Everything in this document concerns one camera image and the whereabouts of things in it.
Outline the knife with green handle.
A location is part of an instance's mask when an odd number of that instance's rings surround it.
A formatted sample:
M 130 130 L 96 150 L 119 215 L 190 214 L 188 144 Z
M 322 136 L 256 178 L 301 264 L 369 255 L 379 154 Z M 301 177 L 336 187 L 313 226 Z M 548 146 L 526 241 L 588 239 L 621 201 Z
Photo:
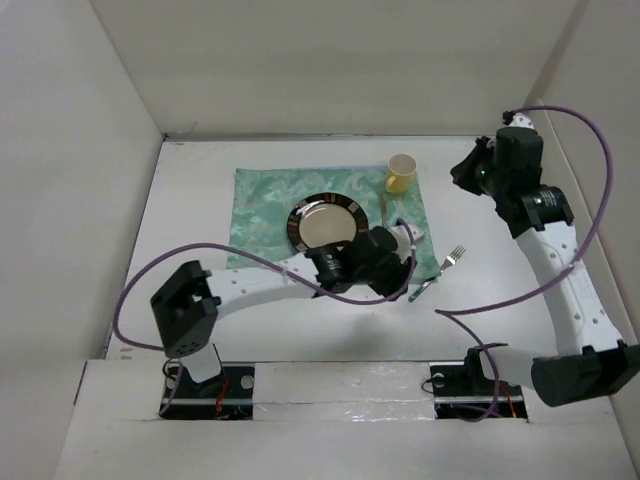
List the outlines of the knife with green handle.
M 388 210 L 387 203 L 384 194 L 380 196 L 380 212 L 381 212 L 381 224 L 384 228 L 388 226 Z

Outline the dark rimmed dinner plate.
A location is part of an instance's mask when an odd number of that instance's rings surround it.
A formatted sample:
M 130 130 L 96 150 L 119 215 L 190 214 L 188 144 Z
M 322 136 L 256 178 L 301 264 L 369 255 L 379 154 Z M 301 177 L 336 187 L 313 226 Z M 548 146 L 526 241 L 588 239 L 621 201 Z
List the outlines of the dark rimmed dinner plate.
M 290 211 L 286 224 L 287 238 L 299 252 L 327 245 L 343 246 L 368 229 L 369 220 L 360 204 L 334 192 L 300 200 Z

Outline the yellow mug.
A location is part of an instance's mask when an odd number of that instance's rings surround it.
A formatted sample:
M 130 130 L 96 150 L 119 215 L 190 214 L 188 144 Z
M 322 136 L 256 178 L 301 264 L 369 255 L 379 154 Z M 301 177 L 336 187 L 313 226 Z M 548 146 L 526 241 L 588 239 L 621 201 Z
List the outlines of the yellow mug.
M 384 189 L 393 195 L 403 195 L 410 188 L 416 176 L 416 160 L 407 154 L 396 154 L 387 164 L 387 179 Z

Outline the green patterned cloth placemat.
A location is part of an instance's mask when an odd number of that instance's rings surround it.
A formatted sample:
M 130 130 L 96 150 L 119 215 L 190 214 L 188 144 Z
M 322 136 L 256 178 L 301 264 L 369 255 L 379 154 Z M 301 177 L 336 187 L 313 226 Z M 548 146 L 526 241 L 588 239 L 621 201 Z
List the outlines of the green patterned cloth placemat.
M 229 245 L 270 261 L 295 253 L 287 236 L 287 219 L 301 200 L 313 194 L 334 192 L 356 201 L 371 226 L 381 223 L 379 195 L 386 182 L 384 166 L 296 168 L 273 170 L 238 169 Z M 387 224 L 399 218 L 425 233 L 417 247 L 417 265 L 412 281 L 434 277 L 439 264 L 434 253 L 419 184 L 413 182 L 403 195 L 385 196 Z

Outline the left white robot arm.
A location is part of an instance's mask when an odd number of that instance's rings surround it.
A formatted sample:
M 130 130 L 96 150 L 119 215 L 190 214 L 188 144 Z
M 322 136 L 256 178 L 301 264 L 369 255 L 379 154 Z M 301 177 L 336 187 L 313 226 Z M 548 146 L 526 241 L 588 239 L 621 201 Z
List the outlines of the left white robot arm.
M 286 299 L 330 297 L 342 302 L 351 287 L 365 285 L 379 303 L 403 295 L 416 266 L 424 233 L 402 221 L 376 226 L 340 246 L 312 248 L 272 263 L 208 271 L 186 262 L 151 298 L 164 353 L 178 360 L 188 384 L 201 396 L 222 387 L 222 362 L 211 341 L 215 323 L 237 311 Z

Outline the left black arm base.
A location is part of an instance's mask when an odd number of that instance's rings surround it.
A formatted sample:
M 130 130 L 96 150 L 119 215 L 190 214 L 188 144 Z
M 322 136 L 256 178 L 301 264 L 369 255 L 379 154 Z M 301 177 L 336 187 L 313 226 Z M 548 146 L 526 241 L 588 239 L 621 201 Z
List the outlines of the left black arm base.
M 186 370 L 175 383 L 179 366 L 167 361 L 159 416 L 179 421 L 252 420 L 255 364 L 225 362 L 222 366 L 222 373 L 203 385 L 196 384 Z

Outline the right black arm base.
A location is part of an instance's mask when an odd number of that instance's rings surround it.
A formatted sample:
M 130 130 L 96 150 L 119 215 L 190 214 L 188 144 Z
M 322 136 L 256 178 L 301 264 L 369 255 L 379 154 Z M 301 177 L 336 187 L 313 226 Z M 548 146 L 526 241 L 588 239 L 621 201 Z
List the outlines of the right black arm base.
M 489 412 L 488 419 L 528 419 L 525 400 L 520 386 L 502 381 L 496 404 L 494 380 L 484 376 L 481 361 L 483 351 L 472 347 L 463 360 L 437 361 L 429 365 L 429 376 L 421 389 L 434 400 L 437 420 L 478 420 Z

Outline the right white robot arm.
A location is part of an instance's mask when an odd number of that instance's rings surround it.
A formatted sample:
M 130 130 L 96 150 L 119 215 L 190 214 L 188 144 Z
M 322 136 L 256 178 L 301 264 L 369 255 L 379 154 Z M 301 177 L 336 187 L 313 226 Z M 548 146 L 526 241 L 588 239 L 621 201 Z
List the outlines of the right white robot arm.
M 541 182 L 543 139 L 530 123 L 510 124 L 477 139 L 453 167 L 455 185 L 495 202 L 498 216 L 546 290 L 556 353 L 541 356 L 495 344 L 472 349 L 462 381 L 483 394 L 498 379 L 536 391 L 550 407 L 611 396 L 639 372 L 639 348 L 609 319 L 578 252 L 574 216 L 561 189 Z

